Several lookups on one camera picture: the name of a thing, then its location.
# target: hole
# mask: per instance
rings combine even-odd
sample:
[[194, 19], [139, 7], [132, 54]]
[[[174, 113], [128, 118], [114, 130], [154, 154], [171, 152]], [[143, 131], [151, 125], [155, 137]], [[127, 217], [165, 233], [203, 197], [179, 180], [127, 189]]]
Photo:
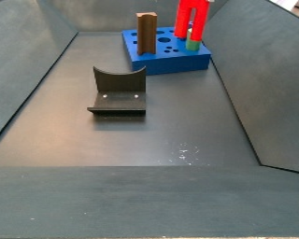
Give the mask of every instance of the hole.
[[159, 38], [159, 42], [166, 43], [166, 42], [170, 42], [170, 41], [171, 41], [171, 39], [169, 37], [161, 37]]

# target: red block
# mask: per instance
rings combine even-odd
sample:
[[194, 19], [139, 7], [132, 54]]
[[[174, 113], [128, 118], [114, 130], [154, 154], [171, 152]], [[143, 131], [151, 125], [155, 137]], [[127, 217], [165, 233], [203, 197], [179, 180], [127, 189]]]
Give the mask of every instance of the red block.
[[201, 41], [210, 9], [209, 0], [179, 0], [175, 36], [179, 38], [186, 38], [191, 12], [194, 9], [197, 10], [197, 14], [194, 19], [191, 40]]

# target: black bracket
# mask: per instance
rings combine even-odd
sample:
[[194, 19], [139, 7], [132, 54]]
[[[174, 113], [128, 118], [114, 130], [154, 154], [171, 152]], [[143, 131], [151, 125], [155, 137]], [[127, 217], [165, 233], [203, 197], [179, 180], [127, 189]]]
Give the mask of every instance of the black bracket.
[[94, 114], [146, 113], [146, 67], [127, 74], [112, 74], [94, 67], [98, 96]]

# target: blue block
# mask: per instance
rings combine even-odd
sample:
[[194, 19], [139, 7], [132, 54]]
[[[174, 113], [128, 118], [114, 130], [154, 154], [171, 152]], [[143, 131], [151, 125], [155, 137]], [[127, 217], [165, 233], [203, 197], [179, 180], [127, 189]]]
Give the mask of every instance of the blue block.
[[123, 40], [130, 54], [132, 71], [146, 66], [146, 75], [206, 70], [211, 52], [201, 46], [198, 51], [186, 49], [186, 41], [174, 35], [174, 27], [158, 28], [157, 54], [138, 54], [138, 30], [124, 30]]

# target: gray surface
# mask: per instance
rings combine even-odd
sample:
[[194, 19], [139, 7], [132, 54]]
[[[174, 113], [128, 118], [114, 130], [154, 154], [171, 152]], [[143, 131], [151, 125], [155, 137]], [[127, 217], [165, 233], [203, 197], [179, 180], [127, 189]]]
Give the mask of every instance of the gray surface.
[[75, 35], [43, 1], [0, 1], [0, 132]]
[[82, 32], [138, 28], [138, 12], [155, 11], [159, 26], [174, 26], [178, 0], [47, 0]]
[[79, 34], [0, 138], [0, 166], [258, 165], [213, 66], [147, 77], [146, 118], [94, 117], [92, 67], [127, 73], [127, 59], [122, 34]]
[[210, 13], [209, 13], [209, 20], [213, 18], [213, 16], [217, 14], [217, 12], [222, 9], [222, 7], [226, 5], [226, 3], [227, 3], [229, 1], [230, 1], [230, 0], [215, 0], [215, 1], [211, 3]]
[[0, 237], [299, 236], [299, 175], [264, 167], [0, 168]]
[[299, 171], [299, 18], [269, 1], [231, 0], [205, 42], [260, 160]]

